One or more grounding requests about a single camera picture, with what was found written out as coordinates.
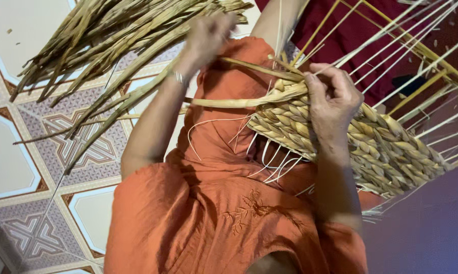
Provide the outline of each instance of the hand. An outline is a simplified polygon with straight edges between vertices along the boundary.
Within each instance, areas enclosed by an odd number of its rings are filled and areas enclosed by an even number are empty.
[[[316,73],[329,64],[310,65]],[[349,74],[336,67],[329,67],[319,77],[306,72],[305,81],[310,99],[312,127],[322,144],[337,142],[347,146],[348,126],[361,106],[364,96],[359,92]]]
[[[216,13],[194,20],[181,54],[180,66],[190,64],[192,70],[197,71],[212,62],[236,23],[235,13]]]

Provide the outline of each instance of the woman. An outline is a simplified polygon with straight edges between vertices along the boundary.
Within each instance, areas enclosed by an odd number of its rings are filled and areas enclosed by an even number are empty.
[[[123,182],[112,206],[106,273],[365,273],[361,212],[352,178],[347,128],[363,101],[349,76],[329,68],[305,73],[319,162],[300,199],[263,184],[271,173],[248,159],[254,132],[245,128],[254,110],[191,106],[177,148],[163,162],[187,82],[201,69],[196,98],[264,96],[268,75],[228,67],[220,56],[271,67],[268,54],[284,45],[305,0],[266,6],[251,36],[227,40],[235,15],[195,21],[173,73],[143,112],[121,160]],[[312,64],[311,72],[326,67]],[[187,133],[195,124],[201,124]]]

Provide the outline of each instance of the sleeve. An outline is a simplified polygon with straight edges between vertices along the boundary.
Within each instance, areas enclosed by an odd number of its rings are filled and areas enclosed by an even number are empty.
[[[352,228],[338,223],[318,226],[319,240],[330,273],[368,273],[365,244]]]
[[[167,224],[189,214],[188,200],[187,182],[167,163],[148,165],[124,179],[114,191],[105,273],[156,271],[170,238]]]

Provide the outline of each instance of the purple wall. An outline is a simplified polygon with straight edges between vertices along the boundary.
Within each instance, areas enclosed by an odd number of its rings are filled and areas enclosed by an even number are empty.
[[[365,223],[371,274],[458,273],[458,168]]]

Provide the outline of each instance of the woven panel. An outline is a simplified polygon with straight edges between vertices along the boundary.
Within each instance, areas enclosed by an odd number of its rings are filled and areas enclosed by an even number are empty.
[[[284,94],[299,85],[279,83],[273,93]],[[287,102],[258,106],[248,127],[316,162],[319,146],[308,114],[308,96],[300,95]],[[436,151],[396,120],[378,114],[366,104],[361,105],[349,125],[348,140],[356,184],[385,198],[421,186],[448,170]]]

